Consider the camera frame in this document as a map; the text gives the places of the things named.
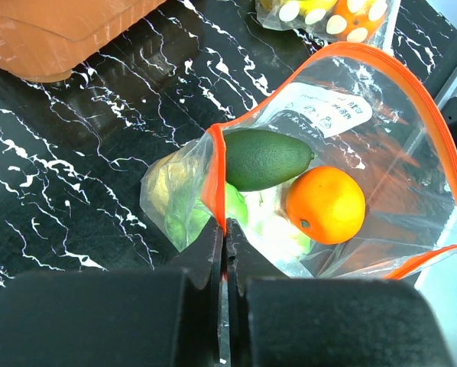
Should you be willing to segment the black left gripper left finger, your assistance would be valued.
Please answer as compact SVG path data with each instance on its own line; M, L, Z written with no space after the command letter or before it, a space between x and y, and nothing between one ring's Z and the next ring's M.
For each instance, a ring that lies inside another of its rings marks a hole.
M213 366L224 232L154 271L29 272L0 292L0 366Z

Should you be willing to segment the clear orange-zip bag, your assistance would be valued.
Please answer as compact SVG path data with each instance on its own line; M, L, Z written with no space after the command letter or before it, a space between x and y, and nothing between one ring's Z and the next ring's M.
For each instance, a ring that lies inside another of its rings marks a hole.
M302 174L336 167L365 195L365 221L355 236L335 245L307 236L311 249L299 257L241 228L286 276L401 279L457 252L455 142L423 84L385 52L348 42L324 47L259 106L214 124L179 150L199 158L193 177L182 186L191 184L200 194L212 214L209 221L215 220L224 236L232 219L225 217L224 136L248 129L304 141L315 158ZM140 206L167 237L166 213L153 207L144 187L154 165L142 179ZM284 202L299 176L274 186L281 190L276 204L288 220Z

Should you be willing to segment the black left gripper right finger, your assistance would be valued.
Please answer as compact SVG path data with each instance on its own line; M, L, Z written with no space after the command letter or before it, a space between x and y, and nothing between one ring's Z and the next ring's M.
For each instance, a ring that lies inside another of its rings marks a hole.
M247 240L225 237L233 366L451 366L423 296L404 281L289 278Z

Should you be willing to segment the orange fake orange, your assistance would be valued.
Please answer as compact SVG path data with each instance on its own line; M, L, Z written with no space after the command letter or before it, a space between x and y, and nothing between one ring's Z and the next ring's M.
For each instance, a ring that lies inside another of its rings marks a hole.
M287 192L284 209L302 233L324 245L346 242L365 221L365 195L346 172L319 166L300 175Z

